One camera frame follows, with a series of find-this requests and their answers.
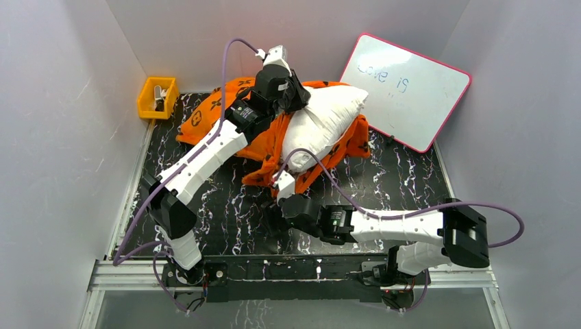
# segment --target yellow bin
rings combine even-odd
[[[162,89],[167,90],[163,112],[156,111],[156,100],[153,94],[153,89],[156,86],[161,86]],[[139,117],[142,119],[169,119],[179,95],[180,92],[177,90],[174,77],[148,77],[137,99]]]

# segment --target wire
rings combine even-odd
[[[206,281],[203,283],[202,285],[202,289],[203,289],[203,298],[206,300],[208,299],[208,275],[206,274]]]
[[[397,310],[401,309],[401,306],[395,300],[390,300],[389,298],[387,298],[387,296],[382,296],[382,300],[384,301],[385,304],[388,304],[387,306],[391,306],[392,308],[395,308]]]
[[[407,308],[405,310],[406,312],[417,308],[423,302],[423,300],[425,299],[425,295],[428,293],[428,282],[430,281],[430,271],[428,271],[428,269],[425,269],[423,271],[425,273],[425,283],[423,284],[423,290],[421,292],[421,295],[419,296],[419,300],[417,301],[417,303],[410,306],[410,308]]]
[[[187,159],[187,163],[184,163],[180,167],[178,167],[176,171],[174,171],[168,178],[166,178],[163,182],[161,182],[161,184],[159,184],[158,187],[156,187],[153,190],[153,192],[151,192],[149,194],[149,196],[143,201],[143,203],[141,204],[141,207],[137,210],[137,213],[135,214],[133,221],[129,225],[129,228],[127,229],[127,232],[125,233],[125,237],[123,238],[123,240],[121,241],[121,244],[119,245],[119,248],[117,249],[117,253],[115,253],[115,256],[113,257],[113,266],[117,266],[117,265],[121,264],[122,262],[126,261],[131,256],[133,256],[134,254],[138,253],[139,251],[141,251],[147,247],[153,247],[153,246],[157,246],[157,245],[161,244],[161,241],[154,241],[154,242],[146,243],[146,244],[136,248],[135,250],[130,251],[127,255],[125,255],[124,257],[121,258],[121,254],[123,253],[123,250],[125,249],[125,247],[127,247],[127,243],[129,242],[130,236],[133,234],[133,231],[135,230],[135,228],[137,227],[137,224],[141,220],[141,217],[143,216],[144,212],[146,211],[147,206],[151,203],[151,200],[153,200],[154,197],[175,176],[179,175],[182,172],[182,170],[184,170],[184,168],[186,168],[186,166],[188,165],[189,162],[194,160],[203,150],[205,150],[206,145],[209,145],[212,141],[214,141],[214,139],[216,139],[219,136],[220,131],[222,130],[223,122],[224,122],[224,113],[226,111],[226,62],[227,62],[227,55],[228,55],[228,50],[230,49],[230,46],[236,41],[247,45],[250,49],[252,49],[252,51],[254,51],[255,53],[258,53],[258,50],[254,46],[250,45],[246,40],[244,40],[242,38],[233,38],[224,47],[224,54],[222,56],[222,88],[221,88],[222,102],[221,102],[220,119],[218,122],[218,128],[216,130],[216,133],[213,134],[212,136],[210,136],[210,138],[208,139],[208,142],[206,144],[203,144],[196,152],[194,152],[194,154],[192,154],[192,156],[190,158]]]
[[[286,157],[286,159],[284,159],[284,162],[282,164],[282,166],[280,167],[278,173],[276,174],[274,181],[276,182],[278,180],[278,178],[280,177],[280,175],[282,175],[283,170],[286,168],[288,161],[291,159],[291,156],[297,152],[305,152],[308,155],[312,156],[313,159],[316,160],[317,164],[321,167],[321,169],[323,170],[323,172],[325,173],[325,175],[329,178],[329,180],[331,181],[331,184],[333,185],[333,187],[339,192],[339,194],[341,194],[351,205],[353,205],[353,207],[355,209],[357,209],[357,211],[362,212],[363,214],[365,214],[366,216],[370,217],[370,218],[374,218],[374,219],[383,219],[383,220],[396,220],[396,219],[402,219],[404,218],[403,215],[395,215],[395,216],[379,216],[376,214],[373,214],[371,212],[368,212],[367,210],[365,210],[364,208],[362,208],[355,200],[353,200],[353,198],[351,198],[348,194],[346,194],[344,192],[344,190],[339,187],[339,185],[337,184],[337,182],[335,182],[335,180],[333,179],[333,176],[331,175],[331,173],[329,173],[329,171],[327,170],[327,168],[325,168],[325,166],[323,165],[323,163],[308,149],[304,149],[304,148],[298,148],[298,149],[294,149],[292,150],[291,153],[289,153],[289,155]],[[513,216],[518,222],[519,222],[519,231],[511,238],[502,241],[502,242],[498,242],[498,243],[492,243],[489,244],[489,248],[496,248],[496,247],[502,247],[504,245],[508,245],[510,243],[515,242],[518,238],[520,238],[525,230],[525,223],[523,221],[523,219],[514,211],[512,211],[511,209],[508,209],[506,207],[503,206],[499,206],[497,204],[490,204],[487,202],[450,202],[448,204],[439,204],[436,206],[432,206],[432,207],[428,207],[428,208],[424,208],[421,210],[417,210],[414,212],[410,212],[408,214],[405,214],[406,217],[412,217],[412,216],[417,216],[417,215],[421,215],[424,214],[426,212],[430,212],[430,211],[434,211],[434,210],[440,210],[440,209],[446,209],[446,208],[451,208],[451,207],[459,207],[459,206],[479,206],[479,207],[485,207],[485,208],[492,208],[492,209],[498,209],[501,211],[504,211],[506,213],[508,213],[509,215]]]
[[[178,302],[177,299],[175,299],[173,297],[173,294],[170,293],[169,290],[165,287],[165,284],[163,284],[162,279],[160,278],[160,275],[158,274],[158,268],[156,267],[156,262],[157,262],[159,256],[169,256],[169,254],[162,250],[161,252],[158,252],[157,254],[153,255],[153,274],[156,275],[156,280],[158,281],[158,284],[163,289],[163,291],[171,298],[174,305],[177,306],[178,310],[185,312],[185,313],[188,313],[188,308],[185,307],[182,303]]]
[[[193,301],[192,301],[190,304],[188,304],[188,310],[190,309],[190,307],[192,307],[192,305],[193,305],[195,302],[200,302],[200,301],[203,301],[203,297],[196,298],[196,299],[195,299],[195,300],[193,300]]]
[[[192,312],[195,312],[195,311],[196,311],[198,308],[200,308],[200,307],[203,305],[203,303],[205,303],[205,302],[206,302],[206,300],[205,300],[205,299],[202,299],[202,300],[200,301],[200,303],[198,303],[198,305],[196,305],[196,307],[194,307],[194,309],[192,310]]]

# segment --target orange fabric with black pattern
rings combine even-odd
[[[304,86],[324,88],[337,86],[344,83],[311,81],[304,82]],[[225,86],[226,106],[230,106],[238,95],[254,85],[253,77],[240,77],[228,82]],[[212,91],[208,98],[194,110],[192,115],[180,127],[177,140],[183,143],[196,145],[212,129],[214,123],[220,118],[222,105],[222,93],[220,88]],[[268,130],[258,135],[254,141],[244,149],[236,153],[237,156],[256,161],[262,161],[262,167],[242,178],[246,185],[268,186],[272,176],[280,168],[279,159],[282,153],[282,140],[286,128],[290,122],[291,114],[281,114],[276,118]],[[363,115],[359,115],[349,126],[343,137],[335,144],[331,152],[321,162],[327,169],[335,167],[345,156],[369,157],[369,125]],[[323,172],[318,166],[314,166],[297,178],[296,193],[303,193]]]

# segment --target gray wall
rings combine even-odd
[[[299,79],[338,80],[357,37],[369,32],[440,55],[469,0],[107,0],[147,75],[175,76],[182,91],[221,83],[224,44],[240,36],[257,48],[283,44]],[[260,62],[231,47],[230,78]]]
[[[1,0],[0,327],[74,328],[146,123],[104,0]]]
[[[581,3],[472,0],[441,59],[473,84],[438,138],[461,199],[510,206],[524,237],[491,257],[512,328],[578,328]],[[497,212],[492,241],[516,231]]]

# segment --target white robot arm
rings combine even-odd
[[[193,149],[158,177],[144,175],[141,180],[142,194],[147,196],[165,183],[147,211],[159,225],[171,246],[173,260],[188,282],[197,282],[203,275],[203,268],[199,266],[202,255],[193,232],[196,215],[187,207],[194,194],[228,158],[267,130],[277,115],[302,109],[310,98],[286,63],[283,46],[274,47],[268,53],[260,49],[257,56],[263,65],[254,86],[226,109],[222,125],[214,125]]]
[[[472,268],[490,265],[486,219],[468,206],[407,217],[406,214],[413,211],[357,211],[350,205],[320,206],[302,195],[295,195],[295,179],[285,171],[278,179],[275,175],[273,183],[279,190],[277,206],[263,207],[270,217],[266,222],[270,233],[297,228],[338,245],[379,239],[416,241],[389,250],[385,268],[391,272],[388,276],[396,276],[398,272],[415,276],[429,267],[450,263]],[[398,215],[403,217],[381,219]]]

